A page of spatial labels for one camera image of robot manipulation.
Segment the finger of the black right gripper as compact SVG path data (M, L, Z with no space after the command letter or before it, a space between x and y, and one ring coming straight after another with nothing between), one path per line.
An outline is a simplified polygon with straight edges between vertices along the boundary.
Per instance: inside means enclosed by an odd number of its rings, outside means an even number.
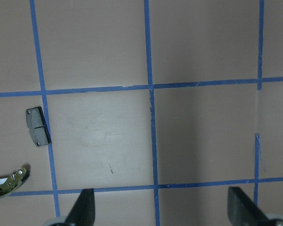
M267 216L240 187L229 187L227 216L232 226L269 226Z

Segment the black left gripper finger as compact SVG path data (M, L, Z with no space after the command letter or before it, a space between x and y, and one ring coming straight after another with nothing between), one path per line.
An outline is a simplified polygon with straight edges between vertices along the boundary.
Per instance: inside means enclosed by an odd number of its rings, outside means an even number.
M94 189L83 189L69 212L66 226L92 226L95 222Z

